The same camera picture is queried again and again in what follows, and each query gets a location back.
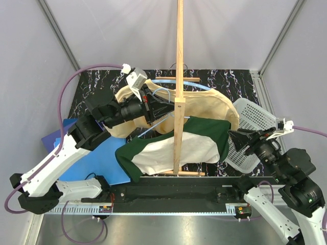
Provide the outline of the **light blue wire hanger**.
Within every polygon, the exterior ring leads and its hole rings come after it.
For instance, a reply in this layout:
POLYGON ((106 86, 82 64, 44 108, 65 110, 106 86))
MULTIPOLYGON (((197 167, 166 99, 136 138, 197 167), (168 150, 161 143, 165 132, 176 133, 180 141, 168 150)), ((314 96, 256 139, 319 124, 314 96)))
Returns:
POLYGON ((155 127, 160 125, 162 122, 167 120, 169 117, 175 117, 178 115, 183 115, 183 118, 190 118, 189 116, 184 115, 184 106, 185 106, 185 98, 184 97, 176 97, 175 98, 175 109, 174 112, 170 112, 167 115, 165 115, 161 120, 159 120, 157 123, 153 124, 149 129, 139 134, 137 137, 141 138, 143 135, 148 133, 149 131, 153 130, 155 127))

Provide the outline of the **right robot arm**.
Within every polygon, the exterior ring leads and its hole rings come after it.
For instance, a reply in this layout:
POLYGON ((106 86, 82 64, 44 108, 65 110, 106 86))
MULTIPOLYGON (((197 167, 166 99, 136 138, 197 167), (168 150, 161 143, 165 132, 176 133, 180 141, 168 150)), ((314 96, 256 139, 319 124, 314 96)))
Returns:
POLYGON ((232 196, 237 202, 247 202, 274 229, 284 244, 326 244, 322 220, 325 200, 321 188, 309 175, 316 167, 304 149, 291 148, 281 154, 272 137, 276 129, 228 132, 236 151, 246 156, 255 154, 282 188, 278 193, 292 210, 298 224, 286 218, 261 192, 248 176, 233 184, 232 196))

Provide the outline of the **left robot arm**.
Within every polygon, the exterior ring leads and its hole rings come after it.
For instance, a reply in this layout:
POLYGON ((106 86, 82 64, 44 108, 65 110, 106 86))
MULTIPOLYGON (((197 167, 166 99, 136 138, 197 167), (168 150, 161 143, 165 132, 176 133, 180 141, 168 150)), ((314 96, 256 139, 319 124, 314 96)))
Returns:
POLYGON ((60 181, 59 177, 74 163, 94 151, 111 137, 105 129, 145 117, 153 123, 174 110, 174 102, 161 98, 144 84, 138 95, 132 94, 118 102, 110 90, 97 91, 87 97, 87 110, 67 132, 61 132, 59 145, 37 166, 25 174, 10 177, 14 191, 19 191, 21 213, 44 214, 61 202, 108 202, 110 185, 104 176, 82 181, 60 181))

